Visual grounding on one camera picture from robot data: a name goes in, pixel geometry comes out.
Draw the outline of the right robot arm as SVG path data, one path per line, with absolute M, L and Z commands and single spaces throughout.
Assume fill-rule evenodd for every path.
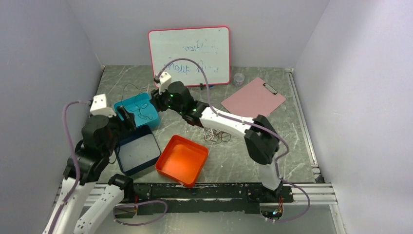
M 251 118 L 219 112 L 210 104 L 195 100 L 180 81 L 172 82 L 166 89 L 153 89 L 150 102 L 158 112 L 175 111 L 189 125 L 217 129 L 243 138 L 249 157 L 260 166 L 264 198 L 274 202 L 281 196 L 283 182 L 274 159 L 280 140 L 265 116 Z

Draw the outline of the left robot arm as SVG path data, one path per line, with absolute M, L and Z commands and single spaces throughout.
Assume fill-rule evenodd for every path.
M 59 200 L 52 212 L 45 234 L 73 231 L 87 196 L 109 164 L 120 137 L 136 129 L 135 116 L 123 106 L 116 114 L 111 108 L 90 111 L 81 129 L 82 140 L 69 143 L 71 156 L 67 161 Z

